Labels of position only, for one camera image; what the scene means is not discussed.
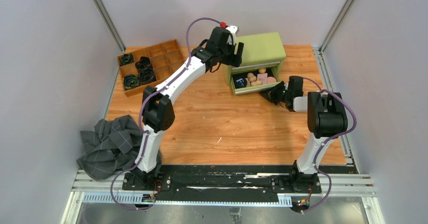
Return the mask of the pink rectangular card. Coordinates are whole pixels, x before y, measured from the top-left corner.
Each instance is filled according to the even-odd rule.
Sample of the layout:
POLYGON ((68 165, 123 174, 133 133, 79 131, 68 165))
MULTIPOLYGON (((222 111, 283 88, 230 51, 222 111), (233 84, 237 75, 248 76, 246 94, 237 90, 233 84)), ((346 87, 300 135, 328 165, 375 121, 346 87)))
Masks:
POLYGON ((266 85, 268 82, 268 73, 257 74, 257 80, 255 81, 256 86, 266 85))

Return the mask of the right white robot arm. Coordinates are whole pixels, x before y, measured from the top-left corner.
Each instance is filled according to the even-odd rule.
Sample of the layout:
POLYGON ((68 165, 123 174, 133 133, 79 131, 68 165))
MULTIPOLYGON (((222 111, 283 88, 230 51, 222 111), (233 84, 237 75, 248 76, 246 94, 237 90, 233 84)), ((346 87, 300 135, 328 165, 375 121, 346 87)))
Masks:
POLYGON ((259 93, 267 101, 284 104, 288 111, 307 113, 310 132, 303 153, 293 163, 289 187, 295 192, 307 188, 307 176, 320 173, 319 163, 334 139, 354 130, 348 128, 347 111, 355 119, 355 113, 343 100, 340 92, 323 89, 314 80, 290 76, 288 83, 280 82, 259 93))

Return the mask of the green metal drawer box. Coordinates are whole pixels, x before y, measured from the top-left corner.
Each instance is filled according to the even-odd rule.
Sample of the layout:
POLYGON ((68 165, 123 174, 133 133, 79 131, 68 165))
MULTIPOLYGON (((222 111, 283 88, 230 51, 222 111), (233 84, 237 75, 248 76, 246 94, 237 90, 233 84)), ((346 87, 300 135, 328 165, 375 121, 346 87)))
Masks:
POLYGON ((242 64, 237 68, 227 66, 225 70, 226 84, 232 88, 234 95, 262 91, 281 82, 279 73, 284 64, 286 53, 279 32, 238 36, 236 40, 244 43, 242 64), (235 88, 234 77, 247 78, 248 73, 253 73, 257 77, 260 68, 266 68, 268 76, 275 77, 277 82, 259 86, 248 84, 245 88, 235 88))

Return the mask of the round navy compact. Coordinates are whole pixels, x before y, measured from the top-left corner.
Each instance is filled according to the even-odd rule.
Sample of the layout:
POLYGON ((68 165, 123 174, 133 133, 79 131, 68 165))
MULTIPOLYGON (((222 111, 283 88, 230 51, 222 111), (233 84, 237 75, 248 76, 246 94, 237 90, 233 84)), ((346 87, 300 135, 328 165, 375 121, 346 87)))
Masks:
POLYGON ((245 77, 234 77, 233 82, 236 89, 245 88, 248 85, 247 78, 245 77))

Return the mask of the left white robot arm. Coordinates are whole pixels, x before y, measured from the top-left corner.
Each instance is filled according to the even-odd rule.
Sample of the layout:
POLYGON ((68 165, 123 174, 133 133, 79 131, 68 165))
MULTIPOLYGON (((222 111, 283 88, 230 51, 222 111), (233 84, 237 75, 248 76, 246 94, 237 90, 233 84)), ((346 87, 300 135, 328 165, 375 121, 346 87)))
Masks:
POLYGON ((135 184, 140 189, 149 190, 154 186, 155 178, 150 172, 158 164, 158 151, 165 131, 175 120, 173 106, 180 94, 197 78, 212 71, 214 66, 239 67, 242 63, 244 43, 237 41, 238 31, 238 26, 234 25, 215 27, 210 38, 194 48, 169 78, 144 90, 139 115, 143 139, 135 160, 135 167, 140 171, 135 184))

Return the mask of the pink round powder puff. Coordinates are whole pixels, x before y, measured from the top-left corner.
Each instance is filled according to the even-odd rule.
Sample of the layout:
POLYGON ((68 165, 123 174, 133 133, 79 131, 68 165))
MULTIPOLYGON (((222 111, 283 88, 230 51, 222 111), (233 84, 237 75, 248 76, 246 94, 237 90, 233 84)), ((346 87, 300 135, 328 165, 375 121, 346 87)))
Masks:
POLYGON ((267 79, 266 79, 266 83, 267 84, 273 84, 273 83, 276 83, 276 82, 277 82, 277 80, 276 80, 275 77, 267 77, 267 79))

